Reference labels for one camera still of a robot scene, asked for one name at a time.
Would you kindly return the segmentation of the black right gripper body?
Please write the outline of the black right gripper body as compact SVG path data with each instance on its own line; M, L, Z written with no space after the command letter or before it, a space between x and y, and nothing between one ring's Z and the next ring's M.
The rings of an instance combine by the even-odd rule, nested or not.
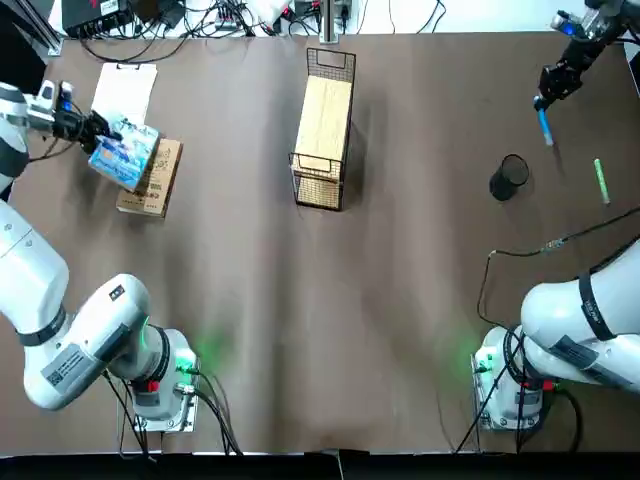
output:
M559 67L562 70L588 70L605 47L618 37L618 28L609 28L593 39L580 38L567 30L562 33L569 38L569 43L560 57Z

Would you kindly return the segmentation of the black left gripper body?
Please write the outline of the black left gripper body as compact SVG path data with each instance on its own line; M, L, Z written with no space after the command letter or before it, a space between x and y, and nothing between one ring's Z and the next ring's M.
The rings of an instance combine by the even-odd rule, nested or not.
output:
M76 142L75 138L83 131L90 131L89 114L57 110L54 115L52 135L54 138Z

